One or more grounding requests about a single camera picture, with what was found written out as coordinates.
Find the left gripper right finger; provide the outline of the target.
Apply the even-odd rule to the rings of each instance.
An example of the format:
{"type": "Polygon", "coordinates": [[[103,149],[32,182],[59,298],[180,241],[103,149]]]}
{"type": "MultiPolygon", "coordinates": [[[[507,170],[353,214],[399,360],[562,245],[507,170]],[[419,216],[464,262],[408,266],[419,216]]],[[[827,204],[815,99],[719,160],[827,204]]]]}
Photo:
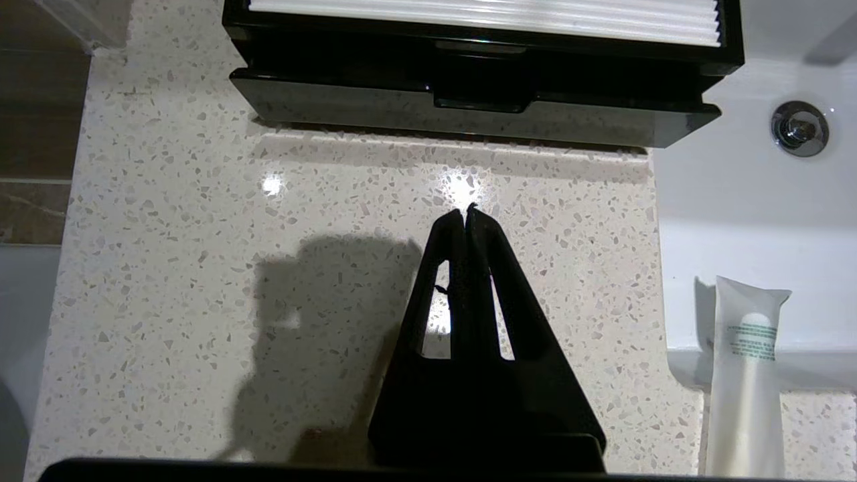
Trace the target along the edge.
{"type": "Polygon", "coordinates": [[[476,205],[467,210],[467,290],[471,359],[505,427],[604,441],[505,232],[476,205]]]}

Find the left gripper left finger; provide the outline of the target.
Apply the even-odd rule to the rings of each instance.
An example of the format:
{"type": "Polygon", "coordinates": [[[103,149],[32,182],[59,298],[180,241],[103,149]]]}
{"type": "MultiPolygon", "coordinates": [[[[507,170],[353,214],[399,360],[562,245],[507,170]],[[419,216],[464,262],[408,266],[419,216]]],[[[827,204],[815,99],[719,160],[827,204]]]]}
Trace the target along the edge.
{"type": "Polygon", "coordinates": [[[394,354],[372,420],[373,441],[476,437],[480,431],[477,376],[479,323],[469,286],[469,249],[459,210],[432,225],[394,354]],[[452,353],[429,359],[422,347],[437,292],[437,274],[448,263],[444,290],[450,318],[452,353]]]}

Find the white packet green print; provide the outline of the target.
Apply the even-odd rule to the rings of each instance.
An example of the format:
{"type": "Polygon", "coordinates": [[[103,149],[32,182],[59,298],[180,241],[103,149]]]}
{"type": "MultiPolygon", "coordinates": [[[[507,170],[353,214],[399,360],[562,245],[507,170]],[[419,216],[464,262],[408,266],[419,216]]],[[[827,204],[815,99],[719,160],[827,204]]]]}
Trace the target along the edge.
{"type": "Polygon", "coordinates": [[[713,478],[785,474],[781,384],[775,360],[789,290],[716,279],[710,418],[704,464],[713,478]]]}

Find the black box drawer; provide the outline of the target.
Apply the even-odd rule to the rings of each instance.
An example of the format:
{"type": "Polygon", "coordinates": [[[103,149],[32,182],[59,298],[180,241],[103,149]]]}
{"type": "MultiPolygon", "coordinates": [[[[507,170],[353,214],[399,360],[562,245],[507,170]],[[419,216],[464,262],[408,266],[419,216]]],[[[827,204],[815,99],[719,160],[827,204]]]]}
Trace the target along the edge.
{"type": "Polygon", "coordinates": [[[267,123],[303,123],[374,131],[481,135],[497,139],[666,149],[722,112],[704,102],[572,96],[508,107],[467,108],[432,92],[291,82],[251,68],[230,81],[267,123]]]}

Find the black storage box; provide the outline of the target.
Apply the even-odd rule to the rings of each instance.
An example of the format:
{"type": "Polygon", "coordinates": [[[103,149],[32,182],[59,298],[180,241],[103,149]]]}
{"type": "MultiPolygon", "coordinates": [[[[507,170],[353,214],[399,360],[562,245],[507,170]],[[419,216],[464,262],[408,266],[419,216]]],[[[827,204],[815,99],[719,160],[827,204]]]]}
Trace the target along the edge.
{"type": "Polygon", "coordinates": [[[688,46],[587,37],[510,31],[462,25],[435,25],[382,19],[350,19],[296,13],[263,13],[249,9],[249,0],[224,0],[222,24],[236,41],[254,41],[262,35],[318,33],[406,37],[462,43],[475,47],[508,47],[514,51],[546,51],[591,57],[622,57],[677,61],[698,65],[705,76],[725,76],[744,62],[740,0],[717,0],[720,14],[720,46],[688,46]]]}

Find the white sink basin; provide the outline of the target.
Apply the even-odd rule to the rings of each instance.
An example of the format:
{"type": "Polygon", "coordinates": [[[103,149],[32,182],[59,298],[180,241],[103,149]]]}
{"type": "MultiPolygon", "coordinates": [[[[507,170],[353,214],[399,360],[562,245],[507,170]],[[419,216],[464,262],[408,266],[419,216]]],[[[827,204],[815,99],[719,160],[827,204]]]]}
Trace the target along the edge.
{"type": "Polygon", "coordinates": [[[705,92],[722,116],[655,152],[668,366],[711,379],[715,280],[791,291],[784,390],[857,392],[857,0],[741,0],[746,64],[705,92]],[[826,114],[830,141],[775,146],[775,108],[826,114]]]}

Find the chrome drain plug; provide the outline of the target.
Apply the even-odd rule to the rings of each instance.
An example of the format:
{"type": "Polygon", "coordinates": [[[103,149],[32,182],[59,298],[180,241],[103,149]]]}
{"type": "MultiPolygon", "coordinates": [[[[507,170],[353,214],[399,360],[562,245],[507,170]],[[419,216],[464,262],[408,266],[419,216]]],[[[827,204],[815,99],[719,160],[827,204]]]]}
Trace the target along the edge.
{"type": "Polygon", "coordinates": [[[826,114],[800,100],[787,101],[775,108],[769,131],[775,146],[803,159],[820,155],[830,141],[826,114]]]}

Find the white paper pad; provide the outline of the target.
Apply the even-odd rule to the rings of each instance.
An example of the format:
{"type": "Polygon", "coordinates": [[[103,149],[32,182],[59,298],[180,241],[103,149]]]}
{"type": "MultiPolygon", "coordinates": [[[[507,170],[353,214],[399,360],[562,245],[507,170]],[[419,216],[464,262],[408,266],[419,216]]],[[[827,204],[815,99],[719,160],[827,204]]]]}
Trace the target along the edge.
{"type": "Polygon", "coordinates": [[[249,9],[720,46],[717,0],[249,0],[249,9]]]}

